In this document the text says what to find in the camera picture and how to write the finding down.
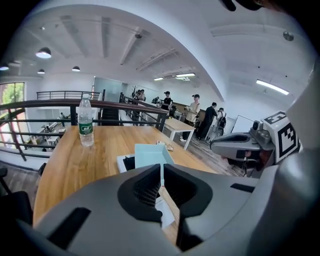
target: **white ceiling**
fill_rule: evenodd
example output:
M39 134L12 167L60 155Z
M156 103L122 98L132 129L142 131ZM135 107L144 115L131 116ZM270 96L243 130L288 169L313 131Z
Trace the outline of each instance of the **white ceiling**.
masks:
M237 10L230 12L215 0L190 2L207 25L202 29L206 29L221 47L230 87L245 86L248 90L288 102L292 102L305 88L316 52L293 18L264 8L249 11L238 4ZM20 61L21 67L11 68L7 74L37 76L40 68L47 74L55 74L55 70L61 72L64 61L71 65L72 60L80 63L79 60L90 63L97 60L99 65L113 65L121 72L137 74L140 80L150 83L157 77L184 72L195 72L197 77L191 82L170 79L160 83L190 83L191 86L203 83L194 65L163 38L157 37L157 33L120 18L102 16L92 7L80 9L77 6L73 10L68 13L52 10L26 20L4 57L6 62ZM294 34L293 41L283 38L285 30ZM142 35L141 39L135 38L137 33ZM50 48L51 59L35 56L42 47ZM256 85L257 79L279 86L290 95L284 98L278 92L266 90ZM124 82L136 81L126 77Z

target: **tree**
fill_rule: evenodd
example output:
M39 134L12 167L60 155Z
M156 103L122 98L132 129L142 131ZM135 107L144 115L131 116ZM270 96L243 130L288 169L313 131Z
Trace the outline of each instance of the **tree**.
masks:
M21 102L24 100L24 84L8 83L3 90L2 104L8 104L12 102Z

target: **staircase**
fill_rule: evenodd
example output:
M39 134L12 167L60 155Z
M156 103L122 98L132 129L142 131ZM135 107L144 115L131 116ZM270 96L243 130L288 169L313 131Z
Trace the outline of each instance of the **staircase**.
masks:
M112 108L104 108L102 110L102 117L103 120L118 120L119 121L119 112L118 109ZM102 123L102 126L119 126L119 123Z

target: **plastic bottle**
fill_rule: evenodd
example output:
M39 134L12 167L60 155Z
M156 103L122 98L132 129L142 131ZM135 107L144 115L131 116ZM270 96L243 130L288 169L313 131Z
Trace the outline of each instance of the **plastic bottle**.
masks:
M78 126L81 144L85 147L92 146L95 140L92 125L92 110L88 94L83 94L79 105Z

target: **green bottle label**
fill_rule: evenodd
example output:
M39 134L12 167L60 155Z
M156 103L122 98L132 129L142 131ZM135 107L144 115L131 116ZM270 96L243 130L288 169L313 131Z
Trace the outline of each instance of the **green bottle label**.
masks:
M92 133L93 127L92 127L92 122L89 123L79 123L79 132L82 135L88 135L90 133Z

